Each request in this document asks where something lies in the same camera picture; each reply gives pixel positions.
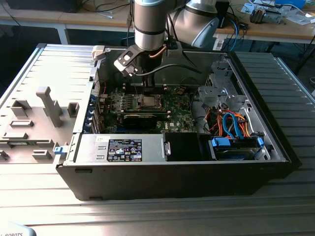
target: power supply label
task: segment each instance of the power supply label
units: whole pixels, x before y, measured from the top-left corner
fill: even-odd
[[[110,139],[107,161],[142,161],[142,140]]]

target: black cable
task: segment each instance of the black cable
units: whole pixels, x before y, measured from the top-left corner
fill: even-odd
[[[179,41],[179,40],[178,40],[178,37],[177,37],[177,34],[176,34],[176,31],[175,31],[175,26],[174,26],[174,24],[173,24],[171,15],[168,14],[167,17],[168,17],[168,20],[169,20],[169,22],[170,22],[170,24],[171,24],[171,27],[173,28],[175,40],[176,40],[176,41]],[[192,60],[189,59],[189,57],[187,56],[187,54],[186,54],[184,51],[182,51],[182,54],[183,54],[183,56],[185,57],[185,59],[186,59],[190,64],[192,64],[194,67],[197,68],[197,66],[195,65],[195,63],[193,63]]]
[[[305,64],[305,63],[308,61],[308,59],[312,56],[312,54],[313,54],[313,52],[314,52],[314,50],[315,50],[315,47],[311,50],[311,52],[308,54],[308,56],[307,56],[305,59],[303,59],[303,57],[305,56],[306,52],[309,50],[310,46],[312,45],[314,39],[315,39],[315,34],[314,34],[314,36],[313,36],[311,42],[310,42],[309,45],[307,46],[305,52],[303,53],[303,55],[302,55],[302,57],[301,57],[301,60],[300,60],[300,63],[298,64],[298,66],[296,67],[296,69],[295,69],[295,71],[294,71],[294,72],[295,72],[295,75],[297,75],[297,74],[300,72],[300,70],[302,69],[302,67],[304,66],[304,64]]]
[[[84,2],[82,2],[82,5],[86,4],[89,1],[91,1],[91,0],[85,0]]]
[[[233,35],[236,33],[236,29],[234,29],[234,32],[233,34],[231,35],[230,39],[228,40],[228,42],[223,46],[223,48],[221,49],[221,51],[223,51],[226,47],[227,47],[227,50],[228,50],[228,46],[229,46],[229,43],[233,37]]]
[[[130,0],[130,6],[131,6],[131,17],[132,17],[132,21],[134,22],[134,15],[133,15],[133,1],[134,1],[134,0]]]
[[[130,2],[129,15],[130,15],[130,22],[128,24],[128,30],[127,30],[127,47],[129,47],[129,31],[132,24],[132,1]]]
[[[172,21],[171,15],[170,15],[170,14],[168,14],[168,15],[167,15],[167,17],[168,17],[168,19],[169,19],[169,22],[171,23],[172,28],[173,28],[174,37],[175,37],[176,41],[179,41],[179,40],[178,40],[178,37],[177,37],[177,34],[176,34],[176,32],[175,32],[175,27],[174,27],[174,24],[173,24],[173,21]]]
[[[196,72],[196,73],[198,73],[198,74],[202,74],[202,72],[201,72],[200,70],[197,70],[197,69],[192,68],[192,67],[187,66],[187,65],[168,64],[168,65],[160,66],[160,67],[158,67],[158,68],[156,68],[156,69],[154,69],[154,70],[152,70],[152,71],[150,71],[150,72],[148,72],[148,73],[134,74],[134,75],[136,75],[136,76],[148,76],[148,75],[154,74],[154,73],[156,73],[156,72],[158,72],[158,71],[160,71],[160,70],[163,70],[163,69],[168,68],[168,67],[171,67],[171,66],[177,66],[177,67],[185,68],[185,69],[191,70],[191,71],[193,71],[193,72]]]
[[[129,5],[129,3],[128,3],[128,4],[123,4],[123,5],[120,5],[120,6],[116,6],[116,7],[113,7],[113,8],[111,8],[111,9],[102,10],[102,11],[91,11],[91,10],[87,9],[86,7],[84,7],[84,6],[82,6],[82,7],[83,7],[86,11],[98,13],[98,12],[104,12],[104,11],[111,11],[111,10],[114,10],[114,9],[117,9],[117,8],[120,8],[120,7],[123,7],[123,6],[128,6],[128,5]]]
[[[183,85],[183,82],[184,82],[184,80],[186,80],[186,79],[194,80],[199,86],[201,86],[201,84],[199,83],[199,81],[198,81],[197,79],[195,79],[194,77],[185,77],[185,78],[183,78],[183,79],[181,80],[181,82],[180,82],[180,86]]]
[[[15,21],[15,22],[18,24],[18,26],[21,26],[21,25],[17,22],[17,20],[6,10],[6,8],[5,8],[4,5],[3,5],[3,0],[1,0],[1,5],[2,5],[2,7],[4,8],[4,10],[9,14],[9,16],[12,18],[12,20]]]
[[[186,59],[187,61],[189,61],[194,67],[197,68],[197,66],[195,65],[195,63],[193,63],[192,60],[189,59],[189,57],[187,56],[187,54],[186,54],[184,51],[182,51],[182,54],[183,54],[183,56],[185,57],[185,59]]]
[[[168,18],[166,19],[166,34],[167,34],[167,41],[169,42],[170,41],[170,36],[171,36],[171,33],[169,31],[169,24],[168,24]]]
[[[294,46],[297,48],[297,50],[299,50],[301,53],[304,53],[303,46],[300,46],[300,45],[298,45],[297,43],[294,43],[293,45],[294,45]]]
[[[235,23],[236,23],[236,24],[239,24],[239,23],[240,23],[240,20],[239,20],[238,17],[235,15],[234,10],[233,10],[233,8],[231,7],[231,5],[229,5],[229,8],[231,8],[232,13],[229,13],[229,12],[227,12],[227,13],[233,15],[233,16],[234,16]]]
[[[103,3],[103,4],[100,4],[98,5],[95,10],[98,10],[101,6],[106,6],[106,5],[110,5],[110,4],[115,4],[118,0],[115,0],[113,2],[110,2],[110,3]]]

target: wire bundle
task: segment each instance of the wire bundle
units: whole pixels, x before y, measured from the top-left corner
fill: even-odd
[[[209,118],[211,110],[208,111],[205,120]],[[228,129],[226,127],[227,119],[232,119],[232,125]],[[223,136],[224,133],[227,134],[226,138],[234,139],[234,135],[231,133],[231,128],[234,126],[235,135],[239,138],[250,137],[248,132],[248,121],[239,113],[235,113],[230,110],[218,110],[217,112],[217,123],[215,123],[209,131],[213,135]]]

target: desk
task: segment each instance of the desk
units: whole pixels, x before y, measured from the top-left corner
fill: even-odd
[[[242,9],[242,5],[244,5],[244,3],[246,2],[246,0],[231,0],[232,8],[235,15],[239,18],[240,21],[249,24],[249,28],[246,35],[244,36],[244,39],[308,44],[313,38],[315,34],[315,24],[307,24],[301,26],[287,20],[286,18],[283,18],[280,24],[251,23],[249,14],[239,12]],[[315,11],[315,6],[310,6],[306,4],[303,10]],[[223,43],[224,39],[229,38],[234,33],[234,29],[232,28],[232,26],[228,26],[224,29],[218,29],[216,33],[218,34],[216,35],[217,39],[215,43],[215,49],[219,50],[221,49],[220,45]]]
[[[104,0],[96,0],[97,5]],[[118,0],[115,4],[104,6],[100,9],[108,9],[126,3],[127,0]],[[240,8],[246,0],[231,0],[235,14],[242,22],[249,24],[249,29],[245,35],[245,39],[289,42],[289,43],[309,43],[315,34],[314,24],[300,26],[287,19],[277,24],[263,23],[261,25],[250,23],[249,14],[243,14],[236,10]],[[7,3],[4,4],[7,11],[19,22],[22,26],[55,28],[58,31],[62,44],[69,44],[67,29],[76,30],[103,30],[103,31],[127,31],[127,18],[129,7],[121,7],[113,10],[113,19],[97,13],[88,12],[81,9],[78,13],[63,13],[57,11],[37,11],[37,10],[13,10],[10,9]],[[315,7],[306,5],[305,11],[315,11]],[[17,25],[15,21],[7,14],[0,5],[0,24],[2,25]],[[224,29],[217,29],[214,37],[216,42],[214,50],[220,50],[224,39],[230,37],[234,30],[232,26],[227,26]]]
[[[97,5],[104,0],[96,0]],[[118,0],[115,4],[110,4],[100,8],[100,10],[113,8],[126,4],[127,0]],[[124,31],[127,32],[127,18],[129,7],[124,6],[113,10],[113,19],[94,12],[80,9],[77,13],[64,13],[59,11],[40,11],[40,10],[14,10],[10,9],[4,2],[5,9],[22,26],[55,28],[58,31],[62,44],[70,44],[67,29],[74,30],[101,30],[101,31]],[[17,26],[10,15],[0,4],[0,25]]]

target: blue object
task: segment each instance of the blue object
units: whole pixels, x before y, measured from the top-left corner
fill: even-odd
[[[55,155],[66,155],[68,152],[67,146],[55,147],[54,154]]]
[[[211,144],[213,147],[222,147],[222,146],[225,146],[225,147],[229,147],[231,146],[231,143],[230,143],[230,140],[227,139],[227,138],[213,138],[211,140]]]
[[[226,113],[224,116],[223,116],[223,129],[224,131],[232,138],[234,139],[234,136],[228,131],[227,127],[226,127],[226,118],[227,116],[232,116],[233,118],[233,123],[234,123],[234,129],[235,129],[235,133],[236,133],[236,136],[237,137],[240,137],[240,139],[244,139],[244,136],[242,135],[241,131],[239,130],[238,128],[238,123],[237,123],[237,118],[232,114],[232,113]]]
[[[235,31],[236,31],[235,40],[234,40],[234,43],[233,43],[232,48],[230,49],[230,52],[231,52],[231,51],[233,50],[233,48],[235,47],[235,45],[236,45],[237,36],[238,36],[238,29],[237,29],[236,23],[235,23],[234,21],[232,21],[232,20],[230,20],[230,21],[233,23],[233,25],[234,25],[234,27],[235,27]]]
[[[279,5],[290,4],[296,6],[299,9],[302,9],[306,3],[306,0],[275,0],[275,3]]]
[[[264,141],[262,138],[258,138],[257,142],[258,142],[259,146],[261,146],[261,147],[264,146]]]

